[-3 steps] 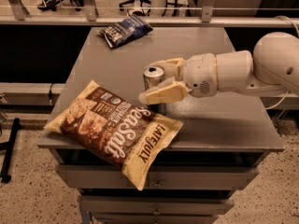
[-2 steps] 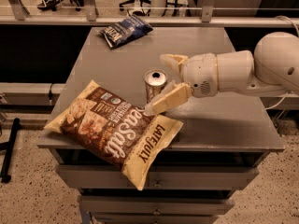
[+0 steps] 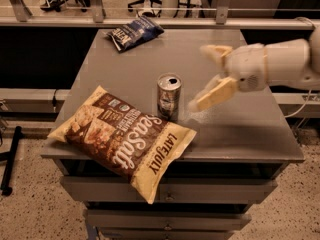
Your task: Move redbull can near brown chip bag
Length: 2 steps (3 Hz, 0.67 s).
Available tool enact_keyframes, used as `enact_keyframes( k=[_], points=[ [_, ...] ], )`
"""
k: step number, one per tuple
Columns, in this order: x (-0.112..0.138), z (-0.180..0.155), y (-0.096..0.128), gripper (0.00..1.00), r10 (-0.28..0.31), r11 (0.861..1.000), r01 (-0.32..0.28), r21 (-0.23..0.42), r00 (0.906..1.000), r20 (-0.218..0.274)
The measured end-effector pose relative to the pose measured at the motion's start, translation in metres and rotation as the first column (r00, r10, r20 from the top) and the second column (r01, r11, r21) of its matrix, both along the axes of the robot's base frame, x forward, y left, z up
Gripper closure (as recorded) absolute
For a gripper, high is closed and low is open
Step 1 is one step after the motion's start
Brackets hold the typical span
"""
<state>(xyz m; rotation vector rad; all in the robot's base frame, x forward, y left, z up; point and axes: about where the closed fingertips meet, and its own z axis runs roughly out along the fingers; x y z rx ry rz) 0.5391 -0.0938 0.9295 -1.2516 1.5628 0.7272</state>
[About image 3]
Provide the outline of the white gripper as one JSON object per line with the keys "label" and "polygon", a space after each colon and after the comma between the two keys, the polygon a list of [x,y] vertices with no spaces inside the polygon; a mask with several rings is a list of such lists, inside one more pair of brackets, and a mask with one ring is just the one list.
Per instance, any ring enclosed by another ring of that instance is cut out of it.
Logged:
{"label": "white gripper", "polygon": [[203,56],[220,68],[226,69],[230,77],[213,77],[188,104],[190,112],[201,112],[220,104],[242,92],[260,91],[267,85],[266,55],[263,44],[241,46],[235,50],[226,45],[204,45]]}

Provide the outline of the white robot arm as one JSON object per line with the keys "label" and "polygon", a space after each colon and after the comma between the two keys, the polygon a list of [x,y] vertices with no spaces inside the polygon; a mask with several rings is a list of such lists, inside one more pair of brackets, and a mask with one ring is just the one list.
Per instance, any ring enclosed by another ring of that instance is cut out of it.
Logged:
{"label": "white robot arm", "polygon": [[301,90],[320,89],[320,28],[310,38],[264,45],[256,43],[236,49],[205,45],[201,53],[223,70],[214,76],[188,104],[201,112],[240,92],[260,91],[268,86]]}

